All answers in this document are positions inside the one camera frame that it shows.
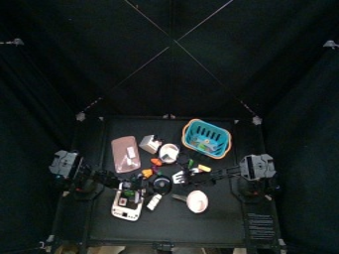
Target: black fabric wall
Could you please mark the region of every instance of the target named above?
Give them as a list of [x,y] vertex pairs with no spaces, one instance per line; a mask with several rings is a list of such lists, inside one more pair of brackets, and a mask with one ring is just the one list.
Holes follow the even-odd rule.
[[0,87],[0,252],[29,253],[52,232],[48,165],[70,146],[76,116],[20,48],[0,48]]
[[300,253],[337,253],[339,52],[328,50],[265,118],[283,187],[284,239]]
[[0,42],[25,43],[0,45],[1,249],[49,233],[46,166],[70,144],[76,113],[253,111],[284,187],[283,236],[303,253],[339,252],[337,52],[321,47],[339,38],[337,1],[13,0],[0,21]]

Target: teal basket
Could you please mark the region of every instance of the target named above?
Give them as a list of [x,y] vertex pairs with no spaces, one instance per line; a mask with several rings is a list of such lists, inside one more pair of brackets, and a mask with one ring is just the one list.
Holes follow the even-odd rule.
[[187,148],[213,159],[223,159],[232,147],[229,132],[200,119],[192,119],[185,125],[181,141]]

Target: yellow object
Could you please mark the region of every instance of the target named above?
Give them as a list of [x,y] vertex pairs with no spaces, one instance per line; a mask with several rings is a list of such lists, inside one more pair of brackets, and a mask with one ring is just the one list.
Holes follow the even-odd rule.
[[153,171],[150,169],[141,171],[142,177],[148,179],[153,175]]
[[211,171],[211,168],[208,168],[207,166],[204,166],[201,164],[199,164],[197,169],[204,171],[204,172],[209,172]]

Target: orange object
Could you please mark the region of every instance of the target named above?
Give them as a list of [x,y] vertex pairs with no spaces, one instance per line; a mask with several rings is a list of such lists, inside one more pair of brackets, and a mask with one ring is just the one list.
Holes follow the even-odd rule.
[[150,169],[141,171],[142,177],[148,179],[153,175],[153,171]]
[[150,159],[150,163],[158,167],[162,166],[162,163],[161,163],[160,159],[157,159],[157,158]]

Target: white box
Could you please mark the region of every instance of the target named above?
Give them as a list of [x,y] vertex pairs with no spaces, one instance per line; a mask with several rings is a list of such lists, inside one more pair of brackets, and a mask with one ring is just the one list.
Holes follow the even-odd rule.
[[160,147],[161,142],[160,141],[153,141],[153,135],[148,135],[142,137],[142,140],[138,144],[138,147],[150,153],[152,155],[156,153],[157,148]]

